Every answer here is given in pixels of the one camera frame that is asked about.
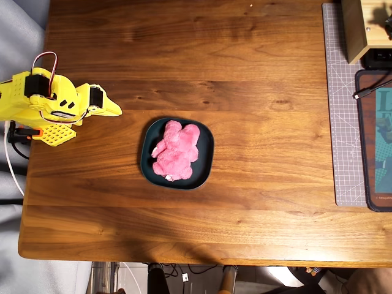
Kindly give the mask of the yellow gripper black servo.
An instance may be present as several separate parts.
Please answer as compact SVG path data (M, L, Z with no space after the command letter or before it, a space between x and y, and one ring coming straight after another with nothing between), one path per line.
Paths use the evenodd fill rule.
M111 101L106 92L102 91L97 85L83 84L76 88L79 98L78 107L81 113L96 116L115 117L122 115L119 105Z

